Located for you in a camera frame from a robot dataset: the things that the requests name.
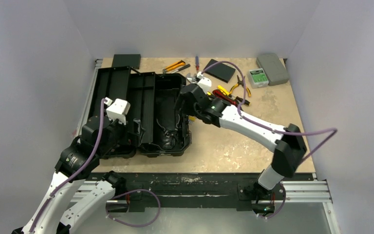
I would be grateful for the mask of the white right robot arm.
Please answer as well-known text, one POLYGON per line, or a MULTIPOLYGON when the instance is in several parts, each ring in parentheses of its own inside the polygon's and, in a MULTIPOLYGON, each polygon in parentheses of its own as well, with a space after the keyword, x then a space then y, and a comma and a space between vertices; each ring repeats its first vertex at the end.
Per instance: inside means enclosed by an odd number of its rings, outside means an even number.
POLYGON ((307 152, 300 129, 272 124, 240 110, 228 101, 210 98, 197 84, 183 87, 175 109, 194 116, 205 124, 240 133, 273 153, 271 164, 262 171, 254 185, 255 195, 266 198, 284 178, 292 178, 307 152))

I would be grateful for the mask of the black plastic toolbox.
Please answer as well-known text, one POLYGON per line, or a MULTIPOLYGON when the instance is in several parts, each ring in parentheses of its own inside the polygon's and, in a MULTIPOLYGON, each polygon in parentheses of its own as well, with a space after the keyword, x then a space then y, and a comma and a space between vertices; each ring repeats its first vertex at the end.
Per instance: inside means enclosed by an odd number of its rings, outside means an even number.
POLYGON ((89 109, 89 117, 99 114, 104 97, 131 104, 126 115, 132 150, 108 152, 103 158, 131 158, 136 153, 147 157, 182 156, 191 144, 188 116, 179 115, 174 105, 186 78, 179 74, 137 72, 130 67, 100 68, 89 109), (133 119, 142 122, 142 142, 132 142, 133 119))

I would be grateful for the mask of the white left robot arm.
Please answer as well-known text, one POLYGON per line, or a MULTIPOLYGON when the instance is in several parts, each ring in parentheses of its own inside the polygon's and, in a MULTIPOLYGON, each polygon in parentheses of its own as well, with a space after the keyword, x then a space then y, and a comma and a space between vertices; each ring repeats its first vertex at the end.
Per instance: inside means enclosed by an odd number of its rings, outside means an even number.
POLYGON ((73 234, 109 198, 128 195, 126 180, 116 172, 105 173, 89 194, 69 204, 90 177, 100 158, 113 149, 127 131, 121 118, 94 116, 82 127, 55 166, 50 186, 32 218, 14 234, 73 234))

